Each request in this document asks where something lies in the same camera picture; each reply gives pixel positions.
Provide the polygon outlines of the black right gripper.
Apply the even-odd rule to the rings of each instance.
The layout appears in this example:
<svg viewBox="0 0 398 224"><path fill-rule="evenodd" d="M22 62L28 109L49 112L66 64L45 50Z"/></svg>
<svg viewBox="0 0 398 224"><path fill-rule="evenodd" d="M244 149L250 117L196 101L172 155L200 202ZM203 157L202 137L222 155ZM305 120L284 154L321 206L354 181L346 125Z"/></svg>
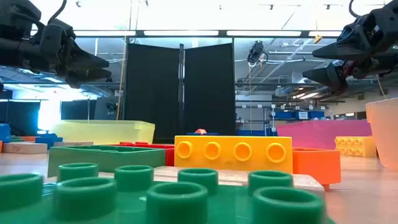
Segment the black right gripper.
<svg viewBox="0 0 398 224"><path fill-rule="evenodd" d="M352 37L338 40L312 52L314 57L354 60L343 66L332 63L323 68L307 70L304 78L327 87L332 95L339 95L348 88L346 76L364 78L368 75L382 77L397 68L397 54L389 49L397 42L397 2L391 1L382 8L360 16L348 6L349 13L356 18L349 28Z"/></svg>

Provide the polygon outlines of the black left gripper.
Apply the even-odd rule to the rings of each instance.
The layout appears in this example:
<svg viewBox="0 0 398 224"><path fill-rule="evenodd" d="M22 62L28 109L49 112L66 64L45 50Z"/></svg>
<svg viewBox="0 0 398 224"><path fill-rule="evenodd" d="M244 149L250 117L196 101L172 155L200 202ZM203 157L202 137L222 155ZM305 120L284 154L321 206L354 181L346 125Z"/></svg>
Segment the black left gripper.
<svg viewBox="0 0 398 224"><path fill-rule="evenodd" d="M49 25L39 23L38 30L29 36L30 21L1 19L1 65L51 72L63 77L71 88L87 82L111 78L109 62L75 45L73 27L55 19Z"/></svg>

